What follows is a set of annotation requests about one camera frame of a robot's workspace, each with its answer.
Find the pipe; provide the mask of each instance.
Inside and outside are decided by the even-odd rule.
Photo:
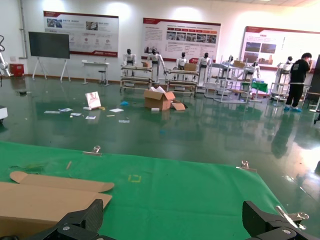
[[[20,31],[23,33],[23,45],[24,45],[24,54],[23,57],[19,57],[19,59],[28,59],[28,44],[27,44],[27,36],[26,36],[26,23],[25,23],[25,15],[24,15],[24,6],[23,0],[20,1],[20,14],[21,14],[21,21],[22,21],[22,28]]]

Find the black monitor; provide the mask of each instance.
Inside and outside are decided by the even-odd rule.
[[[47,32],[29,32],[31,56],[69,59],[69,35]]]

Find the ceiling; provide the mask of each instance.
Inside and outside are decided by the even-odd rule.
[[[320,3],[320,0],[216,0],[220,2],[237,2],[246,4],[262,4],[262,5],[277,5],[277,6],[290,6],[290,7],[310,7]]]

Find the green floor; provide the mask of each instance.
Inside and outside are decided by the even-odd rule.
[[[31,93],[19,96],[16,91],[25,87]],[[106,111],[82,110],[84,94],[96,90]],[[310,215],[306,231],[320,237],[320,178],[314,174],[320,132],[313,126],[313,113],[284,114],[281,107],[266,102],[221,104],[178,94],[177,99],[188,106],[185,112],[151,113],[144,108],[141,90],[120,94],[117,84],[105,90],[94,83],[60,84],[56,79],[28,78],[25,84],[4,80],[0,104],[8,107],[9,117],[0,128],[0,141],[81,151],[100,145],[103,153],[232,166],[247,160],[288,212]],[[113,114],[108,109],[122,101],[129,106],[106,117]],[[44,114],[61,108],[97,118]],[[118,122],[127,118],[130,123]]]

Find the red and white banner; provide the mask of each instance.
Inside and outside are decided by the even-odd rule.
[[[313,60],[320,54],[320,32],[247,26],[243,39],[241,60],[258,61],[261,69],[273,70],[291,56],[294,61],[304,53]]]
[[[118,57],[119,17],[43,11],[47,33],[68,34],[71,54]]]
[[[217,57],[220,23],[143,18],[142,58],[156,49],[165,61],[176,61],[185,52],[187,59],[209,53]]]

